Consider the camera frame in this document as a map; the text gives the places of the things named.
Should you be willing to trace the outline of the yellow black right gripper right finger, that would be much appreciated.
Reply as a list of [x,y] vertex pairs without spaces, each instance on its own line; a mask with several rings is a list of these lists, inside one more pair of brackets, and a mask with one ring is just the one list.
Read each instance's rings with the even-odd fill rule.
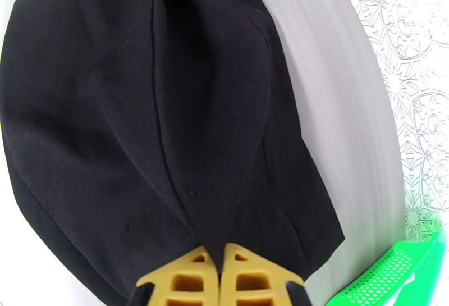
[[226,245],[219,306],[311,306],[300,276],[234,243]]

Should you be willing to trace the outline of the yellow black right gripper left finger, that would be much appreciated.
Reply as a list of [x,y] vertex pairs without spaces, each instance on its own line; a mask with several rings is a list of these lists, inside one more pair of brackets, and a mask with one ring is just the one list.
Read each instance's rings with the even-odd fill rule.
[[127,306],[218,306],[216,267],[200,246],[140,277]]

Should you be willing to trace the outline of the black garment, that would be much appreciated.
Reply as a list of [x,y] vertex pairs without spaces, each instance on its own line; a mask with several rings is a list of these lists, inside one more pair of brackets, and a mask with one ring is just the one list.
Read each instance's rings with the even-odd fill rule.
[[0,123],[20,211],[106,306],[199,246],[307,279],[345,239],[262,0],[15,0]]

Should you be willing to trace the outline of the green plastic basket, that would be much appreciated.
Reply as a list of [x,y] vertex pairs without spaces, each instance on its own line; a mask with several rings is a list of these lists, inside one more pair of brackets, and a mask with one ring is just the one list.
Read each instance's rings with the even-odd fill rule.
[[326,306],[429,306],[445,252],[446,235],[394,243]]

